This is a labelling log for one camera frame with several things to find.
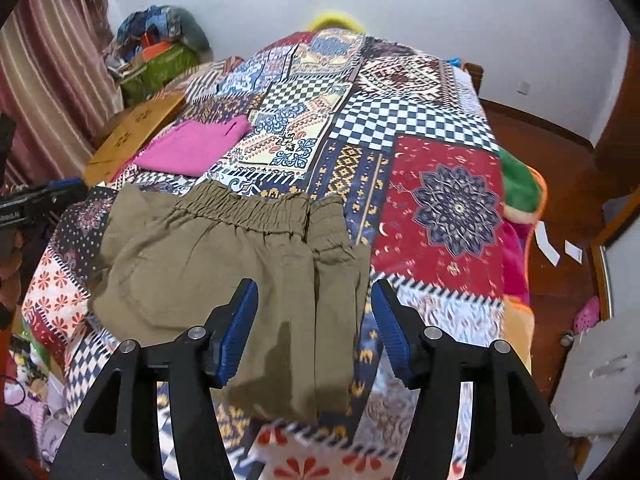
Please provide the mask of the olive green pants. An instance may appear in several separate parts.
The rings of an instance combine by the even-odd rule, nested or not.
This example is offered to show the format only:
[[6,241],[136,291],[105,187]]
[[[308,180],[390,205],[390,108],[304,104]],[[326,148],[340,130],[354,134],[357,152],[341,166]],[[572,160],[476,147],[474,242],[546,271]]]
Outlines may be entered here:
[[257,314],[238,372],[214,401],[316,422],[349,404],[371,251],[349,237],[338,196],[243,196],[215,181],[183,196],[117,194],[89,310],[118,339],[161,344],[201,325],[244,278]]

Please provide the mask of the grey cushion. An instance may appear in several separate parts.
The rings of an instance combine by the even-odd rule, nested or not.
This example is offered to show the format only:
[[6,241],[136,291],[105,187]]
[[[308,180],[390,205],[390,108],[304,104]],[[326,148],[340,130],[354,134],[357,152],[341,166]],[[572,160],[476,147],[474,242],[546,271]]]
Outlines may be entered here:
[[551,411],[563,434],[621,434],[639,402],[639,312],[580,334],[568,352]]

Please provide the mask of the striped maroon curtain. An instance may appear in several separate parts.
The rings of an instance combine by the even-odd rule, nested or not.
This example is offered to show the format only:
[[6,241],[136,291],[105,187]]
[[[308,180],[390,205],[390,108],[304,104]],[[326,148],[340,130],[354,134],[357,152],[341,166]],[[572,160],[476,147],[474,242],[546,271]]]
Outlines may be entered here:
[[82,174],[122,92],[104,61],[107,0],[16,0],[1,26],[1,110],[16,125],[10,183]]

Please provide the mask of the pink slipper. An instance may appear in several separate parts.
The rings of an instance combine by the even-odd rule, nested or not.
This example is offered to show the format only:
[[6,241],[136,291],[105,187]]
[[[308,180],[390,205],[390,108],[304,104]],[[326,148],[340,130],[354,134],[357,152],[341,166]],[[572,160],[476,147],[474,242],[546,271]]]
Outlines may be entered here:
[[573,332],[579,335],[586,330],[590,330],[600,321],[600,299],[598,296],[591,297],[582,307],[573,322]]

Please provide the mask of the folded pink garment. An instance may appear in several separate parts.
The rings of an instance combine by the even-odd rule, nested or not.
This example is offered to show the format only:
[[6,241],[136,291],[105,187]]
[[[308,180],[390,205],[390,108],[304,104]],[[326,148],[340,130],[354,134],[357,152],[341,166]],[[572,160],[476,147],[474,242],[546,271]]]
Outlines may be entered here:
[[151,143],[134,164],[143,170],[199,177],[250,130],[245,115],[210,124],[186,120]]

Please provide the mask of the white paper scrap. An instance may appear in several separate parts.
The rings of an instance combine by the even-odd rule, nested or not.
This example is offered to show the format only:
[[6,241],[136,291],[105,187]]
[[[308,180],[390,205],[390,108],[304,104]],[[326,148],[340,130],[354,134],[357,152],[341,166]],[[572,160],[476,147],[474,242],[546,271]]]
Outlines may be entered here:
[[582,251],[582,248],[574,245],[573,243],[567,240],[564,243],[564,252],[574,261],[576,261],[579,264],[582,264],[582,255],[584,254],[584,252]]
[[539,220],[536,223],[535,238],[537,247],[541,251],[541,253],[547,258],[552,266],[557,266],[560,261],[561,255],[550,243],[546,225],[542,220]]

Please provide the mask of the pile of clothes and bags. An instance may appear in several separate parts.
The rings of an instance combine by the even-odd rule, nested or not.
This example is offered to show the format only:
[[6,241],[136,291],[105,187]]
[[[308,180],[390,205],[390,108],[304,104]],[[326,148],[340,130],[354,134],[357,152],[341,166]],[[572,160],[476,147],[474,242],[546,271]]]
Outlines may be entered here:
[[149,99],[201,62],[213,58],[206,33],[181,6],[149,6],[129,14],[103,53],[125,104]]

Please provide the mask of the brown wooden door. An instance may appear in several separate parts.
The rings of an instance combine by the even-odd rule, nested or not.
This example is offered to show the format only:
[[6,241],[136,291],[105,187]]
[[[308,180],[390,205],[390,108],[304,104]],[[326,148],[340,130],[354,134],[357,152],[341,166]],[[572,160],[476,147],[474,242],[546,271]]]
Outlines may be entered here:
[[631,39],[617,100],[594,148],[596,166],[636,185],[639,141],[639,43]]

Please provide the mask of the patchwork patterned bedspread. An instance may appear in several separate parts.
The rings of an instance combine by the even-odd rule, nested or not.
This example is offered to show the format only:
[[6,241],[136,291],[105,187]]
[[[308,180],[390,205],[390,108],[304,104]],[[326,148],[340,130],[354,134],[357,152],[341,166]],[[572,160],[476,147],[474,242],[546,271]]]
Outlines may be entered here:
[[214,401],[240,479],[389,479],[418,396],[393,375],[370,304],[384,280],[423,323],[465,344],[502,335],[503,185],[498,143],[469,76],[440,58],[344,29],[288,36],[191,94],[180,122],[245,115],[252,130],[199,177],[143,170],[131,157],[90,188],[55,229],[25,298],[29,333],[61,363],[58,448],[122,341],[89,310],[108,215],[119,191],[186,195],[215,181],[243,196],[338,196],[356,245],[370,248],[369,284],[349,404],[316,422],[262,418]]

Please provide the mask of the yellow pillow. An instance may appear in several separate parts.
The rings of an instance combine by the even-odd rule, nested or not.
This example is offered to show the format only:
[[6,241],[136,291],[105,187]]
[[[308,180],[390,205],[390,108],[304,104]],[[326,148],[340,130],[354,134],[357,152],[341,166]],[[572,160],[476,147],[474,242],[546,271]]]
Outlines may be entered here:
[[366,30],[352,16],[343,11],[324,11],[315,16],[311,23],[307,26],[307,32],[321,32],[330,28],[339,28],[356,32],[356,34],[364,34]]

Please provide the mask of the wall socket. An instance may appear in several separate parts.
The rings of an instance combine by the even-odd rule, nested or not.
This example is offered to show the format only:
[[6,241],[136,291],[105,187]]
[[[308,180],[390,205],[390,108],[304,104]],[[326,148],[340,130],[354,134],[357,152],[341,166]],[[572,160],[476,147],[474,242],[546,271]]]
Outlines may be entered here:
[[523,96],[527,96],[529,94],[530,83],[528,81],[521,81],[518,84],[518,93]]

